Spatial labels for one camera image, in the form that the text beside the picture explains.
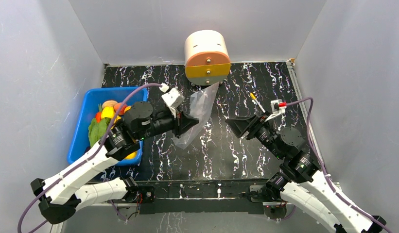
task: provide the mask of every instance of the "robotic arm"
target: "robotic arm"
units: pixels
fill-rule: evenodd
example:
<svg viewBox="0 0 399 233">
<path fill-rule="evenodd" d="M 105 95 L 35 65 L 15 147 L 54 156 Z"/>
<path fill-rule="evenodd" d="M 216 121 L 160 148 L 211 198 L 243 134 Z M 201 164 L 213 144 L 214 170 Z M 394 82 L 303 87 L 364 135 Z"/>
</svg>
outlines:
<svg viewBox="0 0 399 233">
<path fill-rule="evenodd" d="M 262 110 L 262 116 L 231 118 L 226 123 L 237 138 L 257 138 L 284 162 L 279 166 L 281 172 L 275 174 L 265 186 L 252 185 L 245 195 L 254 202 L 289 201 L 332 233 L 381 232 L 386 224 L 382 217 L 372 216 L 375 219 L 372 221 L 371 216 L 354 210 L 352 206 L 356 207 L 355 204 L 333 183 L 332 188 L 327 184 L 317 159 L 302 151 L 305 141 L 296 128 L 286 127 L 279 131 L 273 127 L 272 119 L 285 113 L 286 103 L 282 100 L 271 101 L 271 111 L 267 112 L 252 94 L 251 97 Z"/>
<path fill-rule="evenodd" d="M 38 197 L 41 214 L 49 223 L 63 222 L 77 210 L 103 201 L 132 201 L 137 195 L 141 195 L 144 202 L 153 202 L 155 189 L 152 186 L 138 186 L 131 177 L 93 185 L 85 184 L 106 168 L 139 150 L 140 140 L 167 131 L 172 131 L 179 137 L 199 123 L 198 119 L 179 109 L 184 97 L 176 88 L 169 89 L 162 84 L 160 89 L 165 92 L 162 99 L 167 108 L 154 113 L 150 103 L 136 102 L 111 128 L 103 145 L 101 141 L 97 142 L 85 155 L 60 173 L 45 180 L 35 179 L 31 182 L 37 197 L 57 182 L 43 196 Z"/>
</svg>

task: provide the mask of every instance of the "blue container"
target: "blue container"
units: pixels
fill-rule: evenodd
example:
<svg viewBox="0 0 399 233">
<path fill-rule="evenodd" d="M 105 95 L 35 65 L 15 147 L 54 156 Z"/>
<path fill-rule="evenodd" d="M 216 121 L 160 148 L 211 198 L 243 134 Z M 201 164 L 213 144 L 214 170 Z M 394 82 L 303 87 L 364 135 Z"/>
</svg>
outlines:
<svg viewBox="0 0 399 233">
<path fill-rule="evenodd" d="M 81 112 L 79 113 L 78 122 L 76 123 L 75 133 L 70 144 L 68 153 L 68 163 L 72 164 L 79 159 L 87 147 L 90 146 L 88 138 L 88 127 L 92 119 L 99 111 L 98 105 L 107 100 L 115 100 L 122 102 L 132 91 L 137 87 L 113 87 L 113 88 L 99 88 L 92 89 L 86 92 L 82 102 Z M 126 104 L 132 105 L 138 101 L 146 101 L 148 99 L 148 91 L 146 89 L 140 90 L 136 93 Z M 142 158 L 143 142 L 140 142 L 138 154 L 134 159 L 122 160 L 117 163 L 118 166 L 128 166 L 139 164 Z"/>
</svg>

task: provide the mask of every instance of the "marble pattern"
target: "marble pattern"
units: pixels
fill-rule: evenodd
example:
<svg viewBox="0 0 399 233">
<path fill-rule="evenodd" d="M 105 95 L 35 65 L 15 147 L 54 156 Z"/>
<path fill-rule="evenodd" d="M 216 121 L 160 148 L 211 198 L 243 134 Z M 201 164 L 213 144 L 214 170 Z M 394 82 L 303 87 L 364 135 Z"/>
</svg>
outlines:
<svg viewBox="0 0 399 233">
<path fill-rule="evenodd" d="M 201 87 L 192 87 L 183 65 L 107 67 L 102 87 L 140 86 L 166 83 L 177 86 L 186 97 Z M 265 108 L 270 100 L 297 100 L 285 62 L 234 63 L 227 80 L 220 85 L 211 118 L 194 141 L 182 150 L 172 142 L 172 133 L 145 139 L 139 166 L 113 166 L 95 181 L 132 176 L 137 181 L 269 179 L 279 170 L 278 161 L 258 140 L 237 139 L 225 123 L 229 117 L 260 113 L 249 97 L 254 93 Z M 154 109 L 164 107 L 161 92 L 153 87 L 148 101 Z M 275 122 L 278 129 L 294 126 L 304 135 L 305 121 L 299 106 L 287 108 Z"/>
</svg>

